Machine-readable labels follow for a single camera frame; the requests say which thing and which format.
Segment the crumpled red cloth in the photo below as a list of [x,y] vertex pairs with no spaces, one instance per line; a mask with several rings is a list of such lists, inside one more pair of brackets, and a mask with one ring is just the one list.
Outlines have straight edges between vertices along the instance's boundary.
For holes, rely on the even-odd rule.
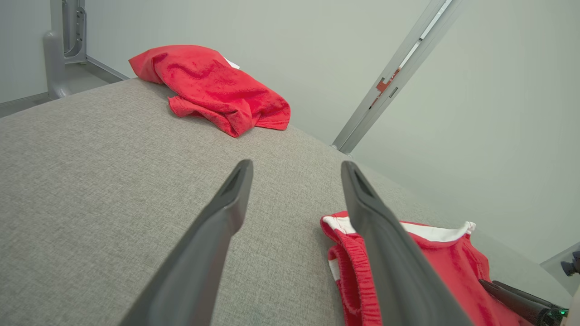
[[288,127],[288,102],[230,66],[218,51],[197,45],[168,45],[147,50],[129,63],[139,78],[165,84],[177,93],[169,97],[169,106],[178,117],[204,117],[233,137],[253,126]]

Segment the red and white garment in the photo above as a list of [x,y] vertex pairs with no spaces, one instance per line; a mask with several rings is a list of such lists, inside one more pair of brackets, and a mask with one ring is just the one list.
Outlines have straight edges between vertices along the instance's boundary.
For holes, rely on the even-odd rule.
[[[320,225],[337,243],[328,251],[328,264],[340,291],[346,325],[382,325],[367,249],[363,238],[350,224],[348,212],[324,216]],[[465,222],[455,230],[411,222],[401,222],[401,225],[475,326],[530,325],[480,285],[479,279],[491,281],[490,265],[471,244],[475,223]]]

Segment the red fabric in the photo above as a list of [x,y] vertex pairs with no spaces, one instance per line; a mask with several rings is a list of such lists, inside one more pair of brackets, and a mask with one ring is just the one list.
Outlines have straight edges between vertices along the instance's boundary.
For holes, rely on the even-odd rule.
[[[330,216],[347,218],[348,212]],[[328,260],[338,260],[340,279],[336,284],[345,308],[346,325],[382,325],[363,238],[358,233],[333,230],[323,218],[320,220],[323,232],[337,243],[328,251]],[[479,279],[491,281],[490,266],[487,258],[471,244],[470,234],[449,242],[428,241],[409,234],[475,326],[530,326],[480,285]]]
[[154,48],[129,60],[135,74],[177,93],[169,106],[178,117],[205,117],[230,136],[253,126],[284,130],[290,105],[273,90],[233,68],[215,50],[197,45]]

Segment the gray fabric surface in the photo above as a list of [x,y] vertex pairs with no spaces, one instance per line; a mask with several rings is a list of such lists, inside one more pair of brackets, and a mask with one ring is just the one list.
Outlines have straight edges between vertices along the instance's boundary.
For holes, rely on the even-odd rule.
[[[229,137],[175,117],[171,94],[132,79],[0,119],[0,324],[118,323],[244,158],[254,162],[252,192],[213,324],[343,324],[319,219],[346,209],[348,157],[293,127]],[[362,169],[400,219],[456,227]],[[538,265],[478,240],[498,279],[569,299]]]

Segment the white wall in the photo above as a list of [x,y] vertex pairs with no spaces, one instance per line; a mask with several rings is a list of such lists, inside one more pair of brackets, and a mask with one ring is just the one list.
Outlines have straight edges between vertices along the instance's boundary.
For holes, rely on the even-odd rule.
[[216,49],[282,95],[331,144],[429,0],[86,0],[87,55],[134,77],[156,46]]
[[479,0],[353,151],[535,262],[578,242],[580,2]]
[[0,103],[47,92],[42,36],[50,1],[0,1]]

